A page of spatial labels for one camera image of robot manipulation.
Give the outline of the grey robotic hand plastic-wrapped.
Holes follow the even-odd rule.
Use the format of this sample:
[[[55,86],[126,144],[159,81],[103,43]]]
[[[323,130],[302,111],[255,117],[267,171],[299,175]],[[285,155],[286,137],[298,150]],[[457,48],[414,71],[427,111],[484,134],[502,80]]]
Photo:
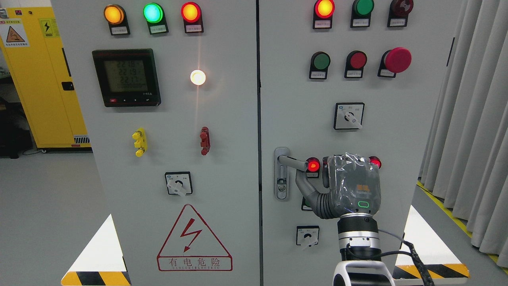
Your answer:
[[[379,167],[368,158],[345,153],[327,158],[329,192],[319,193],[305,173],[296,170],[296,185],[321,219],[348,213],[375,215],[381,206]]]

